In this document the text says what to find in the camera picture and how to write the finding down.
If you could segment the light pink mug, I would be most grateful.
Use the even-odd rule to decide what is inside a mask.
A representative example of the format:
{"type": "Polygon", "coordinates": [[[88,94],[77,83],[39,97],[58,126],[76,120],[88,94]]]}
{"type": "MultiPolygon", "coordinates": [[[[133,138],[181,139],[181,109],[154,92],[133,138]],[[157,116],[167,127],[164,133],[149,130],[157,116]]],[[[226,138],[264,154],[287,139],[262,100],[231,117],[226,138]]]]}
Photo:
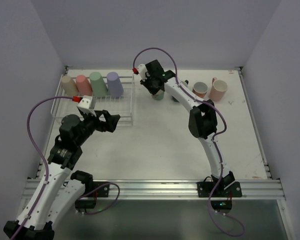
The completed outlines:
{"type": "Polygon", "coordinates": [[[228,84],[224,80],[213,77],[209,98],[214,102],[218,102],[224,97],[227,90],[228,84]]]}

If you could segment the purple tumbler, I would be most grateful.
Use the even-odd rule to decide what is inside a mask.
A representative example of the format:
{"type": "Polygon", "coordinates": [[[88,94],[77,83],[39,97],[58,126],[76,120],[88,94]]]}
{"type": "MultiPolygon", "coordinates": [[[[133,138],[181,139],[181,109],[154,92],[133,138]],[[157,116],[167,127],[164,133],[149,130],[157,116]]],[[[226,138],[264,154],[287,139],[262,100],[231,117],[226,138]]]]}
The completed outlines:
{"type": "Polygon", "coordinates": [[[124,88],[117,72],[109,72],[106,76],[108,91],[111,97],[119,98],[124,93],[124,88]]]}

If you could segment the dark green mug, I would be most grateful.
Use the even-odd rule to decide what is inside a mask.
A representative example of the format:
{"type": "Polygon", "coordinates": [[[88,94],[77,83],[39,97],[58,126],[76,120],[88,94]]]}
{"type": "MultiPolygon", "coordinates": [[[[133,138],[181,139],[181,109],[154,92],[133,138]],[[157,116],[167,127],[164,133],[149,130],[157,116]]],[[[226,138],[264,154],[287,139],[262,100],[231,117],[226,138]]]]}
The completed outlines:
{"type": "MultiPolygon", "coordinates": [[[[188,89],[189,81],[187,79],[179,80],[179,83],[181,83],[185,89],[188,89]]],[[[179,103],[179,99],[185,100],[187,98],[187,95],[178,85],[175,85],[173,89],[176,91],[176,93],[171,95],[174,102],[179,103]]]]}

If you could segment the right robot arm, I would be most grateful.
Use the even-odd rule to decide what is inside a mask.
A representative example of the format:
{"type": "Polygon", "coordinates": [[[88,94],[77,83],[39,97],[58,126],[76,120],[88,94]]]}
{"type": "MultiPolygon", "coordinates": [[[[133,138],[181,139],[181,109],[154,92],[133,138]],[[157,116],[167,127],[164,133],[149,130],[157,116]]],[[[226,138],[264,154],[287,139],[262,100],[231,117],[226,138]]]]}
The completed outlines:
{"type": "Polygon", "coordinates": [[[153,96],[159,92],[167,92],[189,112],[188,129],[204,148],[211,169],[212,189],[218,194],[225,191],[235,178],[225,167],[218,147],[218,110],[214,103],[211,100],[200,100],[173,71],[164,71],[158,60],[140,64],[133,72],[140,75],[140,84],[153,96]]]}

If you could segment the salmon textured mug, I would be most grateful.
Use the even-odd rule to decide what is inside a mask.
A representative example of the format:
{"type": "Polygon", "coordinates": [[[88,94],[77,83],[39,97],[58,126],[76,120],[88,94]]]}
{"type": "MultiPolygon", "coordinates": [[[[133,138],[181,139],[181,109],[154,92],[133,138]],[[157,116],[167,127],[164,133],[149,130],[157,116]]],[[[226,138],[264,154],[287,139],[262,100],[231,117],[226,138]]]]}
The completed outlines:
{"type": "Polygon", "coordinates": [[[205,84],[204,82],[200,82],[200,81],[198,81],[198,82],[196,82],[194,85],[193,85],[193,87],[192,87],[192,92],[196,95],[196,96],[198,96],[198,97],[200,97],[200,98],[204,98],[205,97],[205,95],[207,94],[207,92],[208,92],[208,85],[207,84],[205,84]]]}

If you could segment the floral beige mug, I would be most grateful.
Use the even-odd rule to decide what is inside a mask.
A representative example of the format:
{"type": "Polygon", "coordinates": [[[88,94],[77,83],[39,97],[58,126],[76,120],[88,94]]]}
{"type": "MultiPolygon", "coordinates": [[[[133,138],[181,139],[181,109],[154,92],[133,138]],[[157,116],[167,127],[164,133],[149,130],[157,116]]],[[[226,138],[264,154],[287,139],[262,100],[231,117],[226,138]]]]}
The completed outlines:
{"type": "Polygon", "coordinates": [[[165,92],[161,91],[161,92],[158,92],[158,93],[152,95],[151,97],[155,101],[161,101],[164,98],[164,95],[165,95],[165,92]]]}

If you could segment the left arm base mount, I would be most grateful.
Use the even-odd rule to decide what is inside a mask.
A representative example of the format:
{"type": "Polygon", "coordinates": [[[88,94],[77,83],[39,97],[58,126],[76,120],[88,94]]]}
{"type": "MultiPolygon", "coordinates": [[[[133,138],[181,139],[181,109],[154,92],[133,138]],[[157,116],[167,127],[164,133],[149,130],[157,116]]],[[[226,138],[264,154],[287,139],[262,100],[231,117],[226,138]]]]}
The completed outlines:
{"type": "Polygon", "coordinates": [[[81,197],[90,197],[90,198],[107,198],[109,195],[109,182],[108,181],[93,181],[85,189],[84,194],[81,197]]]}

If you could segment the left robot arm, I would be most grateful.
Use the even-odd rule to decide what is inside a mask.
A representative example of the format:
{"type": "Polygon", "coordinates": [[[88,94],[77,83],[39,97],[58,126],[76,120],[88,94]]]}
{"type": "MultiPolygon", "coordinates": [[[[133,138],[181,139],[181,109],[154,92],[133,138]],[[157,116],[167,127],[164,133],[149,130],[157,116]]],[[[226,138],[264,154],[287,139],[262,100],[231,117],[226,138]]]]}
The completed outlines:
{"type": "Polygon", "coordinates": [[[95,132],[114,132],[120,115],[95,110],[65,116],[50,151],[47,169],[25,209],[3,231],[11,240],[52,240],[55,228],[80,197],[92,194],[93,176],[73,172],[82,155],[81,146],[95,132]]]}

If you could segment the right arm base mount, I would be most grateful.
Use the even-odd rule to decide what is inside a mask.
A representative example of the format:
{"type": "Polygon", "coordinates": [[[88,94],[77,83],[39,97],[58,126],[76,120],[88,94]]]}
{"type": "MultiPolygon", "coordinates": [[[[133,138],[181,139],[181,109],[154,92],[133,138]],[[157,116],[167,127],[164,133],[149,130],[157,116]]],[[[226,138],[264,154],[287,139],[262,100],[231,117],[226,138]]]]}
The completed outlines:
{"type": "MultiPolygon", "coordinates": [[[[199,198],[208,198],[210,196],[210,193],[213,191],[213,188],[216,185],[217,181],[219,180],[218,178],[215,178],[213,176],[211,176],[210,178],[212,179],[211,181],[207,181],[208,177],[206,177],[203,181],[198,181],[196,183],[199,198]]],[[[213,198],[241,198],[242,196],[243,194],[240,182],[235,181],[235,178],[230,175],[223,177],[212,193],[213,198]]]]}

